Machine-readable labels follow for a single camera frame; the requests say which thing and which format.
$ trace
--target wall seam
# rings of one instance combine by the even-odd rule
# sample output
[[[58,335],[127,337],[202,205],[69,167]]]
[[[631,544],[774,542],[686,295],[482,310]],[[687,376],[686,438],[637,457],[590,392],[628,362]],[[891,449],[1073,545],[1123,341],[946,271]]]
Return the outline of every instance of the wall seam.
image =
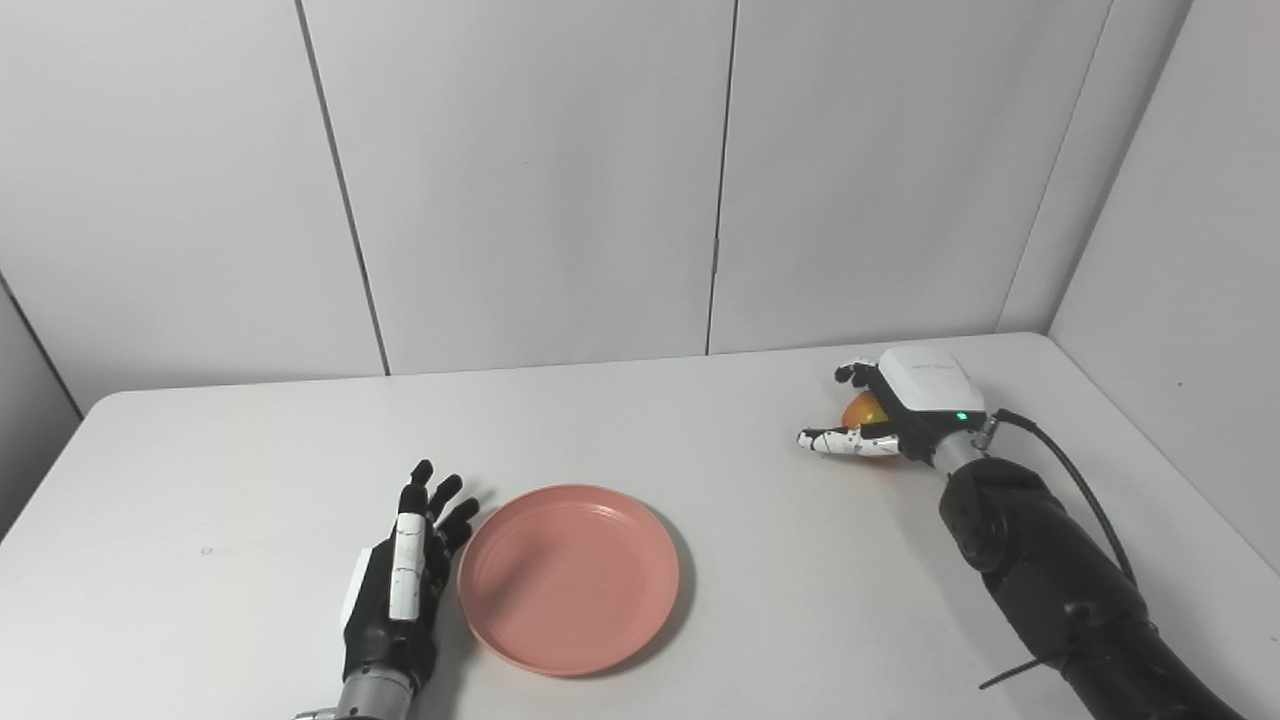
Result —
[[[1041,209],[1044,206],[1044,197],[1048,195],[1050,184],[1053,181],[1053,172],[1057,169],[1057,161],[1062,156],[1062,146],[1066,145],[1066,136],[1071,131],[1071,123],[1075,120],[1075,111],[1080,106],[1080,97],[1084,95],[1084,86],[1089,79],[1089,72],[1093,70],[1093,60],[1098,55],[1098,46],[1102,45],[1102,35],[1107,29],[1107,20],[1111,19],[1111,8],[1115,6],[1115,0],[1107,3],[1107,12],[1102,17],[1102,23],[1098,26],[1098,35],[1093,38],[1093,49],[1089,50],[1089,61],[1084,65],[1084,73],[1080,74],[1080,85],[1075,88],[1075,99],[1071,100],[1071,111],[1066,117],[1066,124],[1062,126],[1062,137],[1057,141],[1057,149],[1053,151],[1053,161],[1048,167],[1048,173],[1044,174],[1044,187],[1041,188],[1039,200],[1036,201],[1036,213],[1032,215],[1032,222],[1027,227],[1027,236],[1023,238],[1023,251],[1018,255],[1018,264],[1014,266],[1014,272],[1009,275],[1009,287],[1005,288],[1005,299],[1000,302],[1000,311],[996,313],[996,322],[991,325],[991,332],[995,333],[1000,328],[1000,319],[1005,316],[1005,310],[1009,307],[1009,297],[1014,292],[1014,284],[1018,281],[1018,274],[1023,269],[1023,264],[1027,261],[1027,249],[1030,246],[1032,234],[1036,231],[1036,223],[1039,220]],[[1048,329],[1048,320],[1046,318],[1044,328]]]
[[[311,67],[311,81],[315,83],[316,100],[320,102],[320,119],[324,123],[325,140],[329,142],[329,155],[333,159],[333,169],[338,176],[338,192],[342,195],[342,209],[347,215],[347,229],[351,232],[351,245],[356,252],[356,266],[360,270],[360,282],[365,287],[365,302],[369,305],[369,319],[374,325],[374,340],[378,342],[378,357],[383,363],[383,374],[390,375],[390,363],[387,360],[387,343],[383,341],[383,325],[378,320],[378,305],[374,302],[374,288],[369,282],[369,266],[365,264],[365,249],[360,243],[360,231],[356,228],[356,214],[351,209],[351,193],[347,190],[347,174],[342,169],[342,156],[338,154],[338,138],[333,132],[333,119],[329,117],[329,100],[324,94],[324,83],[320,82],[320,64],[316,61],[315,45],[311,42],[311,26],[307,23],[307,12],[302,6],[302,0],[293,0],[293,6],[298,13],[298,26],[302,31],[302,45],[307,51],[307,64]]]

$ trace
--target orange ball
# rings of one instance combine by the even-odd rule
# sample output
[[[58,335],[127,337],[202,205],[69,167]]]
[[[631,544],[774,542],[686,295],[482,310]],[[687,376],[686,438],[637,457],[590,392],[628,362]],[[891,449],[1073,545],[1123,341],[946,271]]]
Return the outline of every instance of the orange ball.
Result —
[[[840,418],[840,424],[846,428],[856,428],[864,423],[883,423],[888,420],[888,415],[884,415],[884,409],[879,406],[879,401],[870,392],[861,392],[849,407],[845,407],[845,414]]]

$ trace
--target robotic hand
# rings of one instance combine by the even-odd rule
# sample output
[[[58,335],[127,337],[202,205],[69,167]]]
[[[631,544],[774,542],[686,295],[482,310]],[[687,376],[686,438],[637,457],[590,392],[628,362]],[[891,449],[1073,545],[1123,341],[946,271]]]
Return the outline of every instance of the robotic hand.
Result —
[[[946,477],[942,520],[1034,657],[983,687],[1047,665],[1098,720],[1242,720],[1160,638],[1106,514],[1042,429],[1009,410],[988,415],[955,357],[927,346],[890,348],[878,364],[841,365],[836,380],[867,388],[869,397],[855,398],[842,427],[806,429],[797,439],[838,455],[890,455],[892,447]],[[1115,562],[1038,474],[987,454],[1002,421],[1030,432],[1062,461]]]
[[[462,489],[462,478],[449,475],[429,493],[431,473],[428,460],[413,469],[401,492],[390,537],[369,552],[342,633],[347,656],[338,707],[296,720],[403,720],[410,702],[431,679],[436,657],[431,633],[440,593],[453,556],[471,538],[470,520],[480,510],[472,497],[439,519]]]
[[[854,388],[865,388],[867,377],[876,364],[861,357],[850,360],[836,368],[836,382],[850,383]],[[860,455],[863,457],[884,457],[899,455],[897,433],[884,415],[876,396],[864,391],[854,397],[845,409],[837,428],[805,428],[800,430],[796,442],[827,455]]]

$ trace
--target black robot arm segment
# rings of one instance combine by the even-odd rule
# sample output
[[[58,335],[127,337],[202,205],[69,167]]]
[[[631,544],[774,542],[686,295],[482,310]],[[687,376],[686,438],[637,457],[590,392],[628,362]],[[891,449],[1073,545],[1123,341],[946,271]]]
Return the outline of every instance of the black robot arm segment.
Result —
[[[1242,720],[1156,633],[1138,588],[1036,473],[996,457],[951,474],[940,511],[1027,648],[1098,720]]]
[[[1034,656],[1023,669],[1056,669],[1098,720],[1242,720],[1160,638],[1097,498],[1043,430],[1007,411],[988,419],[982,395],[942,350],[895,347],[879,364],[849,374],[876,396],[902,455],[947,477],[942,520]],[[987,455],[1001,419],[1036,434],[1064,461],[1124,569],[1039,475]]]

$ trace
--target white robotic hand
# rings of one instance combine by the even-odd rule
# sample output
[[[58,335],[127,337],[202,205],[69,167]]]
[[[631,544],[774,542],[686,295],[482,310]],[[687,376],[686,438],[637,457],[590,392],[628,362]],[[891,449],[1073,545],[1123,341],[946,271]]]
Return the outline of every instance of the white robotic hand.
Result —
[[[836,368],[836,382],[855,388],[867,387],[867,370],[876,364],[855,357]],[[883,457],[899,455],[897,434],[890,425],[874,396],[863,389],[845,410],[836,428],[805,428],[796,436],[800,447],[824,455],[859,455]]]

